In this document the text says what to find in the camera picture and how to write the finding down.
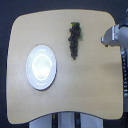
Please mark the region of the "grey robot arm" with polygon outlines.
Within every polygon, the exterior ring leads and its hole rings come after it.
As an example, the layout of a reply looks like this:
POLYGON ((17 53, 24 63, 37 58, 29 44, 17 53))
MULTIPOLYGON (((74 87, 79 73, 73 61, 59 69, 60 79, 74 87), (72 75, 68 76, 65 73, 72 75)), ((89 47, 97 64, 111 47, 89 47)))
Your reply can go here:
POLYGON ((121 22, 110 27, 101 37, 105 46, 119 46, 123 72, 123 95, 128 97, 128 9, 121 22))

